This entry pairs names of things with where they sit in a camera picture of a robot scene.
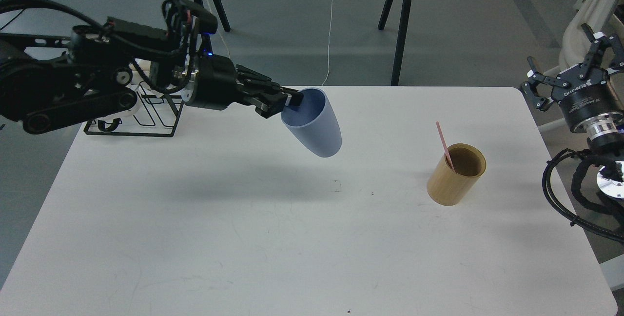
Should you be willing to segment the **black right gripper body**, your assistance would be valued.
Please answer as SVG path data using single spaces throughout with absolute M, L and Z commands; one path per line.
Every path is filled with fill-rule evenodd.
M 610 82 L 612 68 L 572 66 L 556 76 L 566 87 L 555 86 L 552 99 L 558 104 L 572 133 L 586 133 L 595 119 L 606 119 L 618 125 L 623 122 L 623 103 Z

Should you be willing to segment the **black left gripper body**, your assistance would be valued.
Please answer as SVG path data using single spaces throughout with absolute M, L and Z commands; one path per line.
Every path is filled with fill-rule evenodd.
M 184 89 L 186 106 L 223 111 L 232 103 L 250 106 L 252 92 L 270 86 L 272 79 L 225 56 L 195 59 L 195 74 Z

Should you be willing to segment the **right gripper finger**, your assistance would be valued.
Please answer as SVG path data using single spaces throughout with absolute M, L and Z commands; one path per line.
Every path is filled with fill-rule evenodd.
M 527 73 L 527 80 L 521 84 L 520 90 L 535 109 L 548 111 L 557 99 L 554 99 L 553 96 L 546 97 L 539 94 L 539 85 L 550 86 L 552 89 L 555 89 L 555 87 L 566 89 L 567 82 L 561 78 L 551 78 L 542 74 L 532 56 L 528 56 L 526 60 L 530 69 Z
M 580 63 L 581 71 L 591 71 L 600 68 L 606 51 L 612 51 L 613 58 L 606 71 L 622 71 L 624 68 L 624 48 L 621 38 L 617 34 L 606 35 L 604 32 L 594 32 L 590 25 L 582 23 L 581 28 L 590 41 L 590 48 Z

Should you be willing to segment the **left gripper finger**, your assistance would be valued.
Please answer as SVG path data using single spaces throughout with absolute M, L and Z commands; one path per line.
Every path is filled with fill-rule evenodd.
M 240 91 L 243 96 L 258 93 L 287 93 L 290 98 L 286 106 L 292 107 L 300 106 L 304 98 L 302 92 L 283 87 L 270 77 L 240 64 L 237 65 L 237 82 L 241 84 Z
M 243 96 L 239 102 L 243 105 L 254 106 L 257 114 L 265 119 L 283 112 L 290 95 L 287 93 L 258 93 Z

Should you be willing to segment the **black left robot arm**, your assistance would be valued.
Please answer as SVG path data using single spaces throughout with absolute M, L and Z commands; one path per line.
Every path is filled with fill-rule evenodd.
M 191 0 L 164 0 L 165 29 L 117 18 L 98 23 L 51 0 L 2 0 L 1 12 L 49 9 L 77 18 L 68 38 L 1 35 L 1 114 L 30 134 L 97 121 L 113 131 L 139 103 L 138 86 L 181 93 L 190 107 L 253 106 L 263 118 L 299 107 L 303 92 L 215 55 L 216 16 Z

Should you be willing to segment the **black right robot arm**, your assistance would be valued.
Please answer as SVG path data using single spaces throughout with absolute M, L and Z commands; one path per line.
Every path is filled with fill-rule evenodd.
M 548 111 L 553 105 L 559 107 L 570 132 L 587 136 L 586 149 L 563 149 L 548 161 L 542 175 L 542 190 L 548 203 L 571 226 L 622 243 L 624 107 L 610 78 L 623 71 L 623 45 L 616 34 L 594 32 L 586 23 L 581 28 L 590 42 L 582 62 L 552 78 L 540 73 L 529 57 L 527 79 L 519 89 L 538 111 Z M 571 176 L 574 200 L 584 209 L 615 218 L 617 229 L 581 218 L 555 196 L 552 174 L 566 159 L 579 161 Z

